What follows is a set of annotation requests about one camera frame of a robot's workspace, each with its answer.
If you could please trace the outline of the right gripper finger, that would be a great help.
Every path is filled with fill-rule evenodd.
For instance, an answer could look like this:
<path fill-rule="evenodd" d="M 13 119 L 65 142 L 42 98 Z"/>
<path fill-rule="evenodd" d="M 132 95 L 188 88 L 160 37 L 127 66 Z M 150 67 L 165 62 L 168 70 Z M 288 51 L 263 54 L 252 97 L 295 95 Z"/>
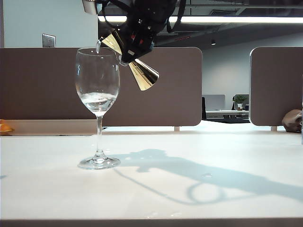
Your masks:
<path fill-rule="evenodd" d="M 119 63 L 123 66 L 128 65 L 133 62 L 135 59 L 140 58 L 143 55 L 148 54 L 152 51 L 151 46 L 120 46 L 121 57 L 119 59 Z"/>

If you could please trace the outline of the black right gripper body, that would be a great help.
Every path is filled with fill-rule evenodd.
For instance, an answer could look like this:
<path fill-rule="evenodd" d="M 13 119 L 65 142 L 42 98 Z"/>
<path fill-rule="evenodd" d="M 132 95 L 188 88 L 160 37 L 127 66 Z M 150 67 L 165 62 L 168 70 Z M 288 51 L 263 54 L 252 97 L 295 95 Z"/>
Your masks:
<path fill-rule="evenodd" d="M 153 49 L 155 33 L 142 23 L 125 23 L 121 29 L 124 51 L 129 54 L 147 54 Z"/>

